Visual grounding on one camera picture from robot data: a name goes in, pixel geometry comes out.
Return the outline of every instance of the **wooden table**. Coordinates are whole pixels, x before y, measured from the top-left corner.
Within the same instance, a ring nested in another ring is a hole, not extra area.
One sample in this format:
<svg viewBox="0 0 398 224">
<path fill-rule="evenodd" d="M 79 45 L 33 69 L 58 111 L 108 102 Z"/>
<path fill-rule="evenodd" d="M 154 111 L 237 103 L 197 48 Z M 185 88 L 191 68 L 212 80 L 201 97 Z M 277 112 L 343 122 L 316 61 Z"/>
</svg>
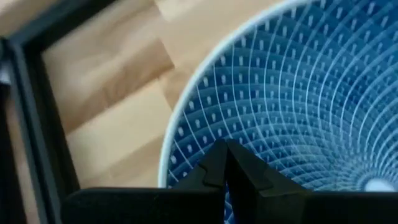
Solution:
<svg viewBox="0 0 398 224">
<path fill-rule="evenodd" d="M 0 3 L 0 34 L 54 1 Z M 186 82 L 223 37 L 280 1 L 119 0 L 46 51 L 81 186 L 156 187 L 163 136 Z M 7 103 L 25 209 L 38 223 L 13 102 Z"/>
</svg>

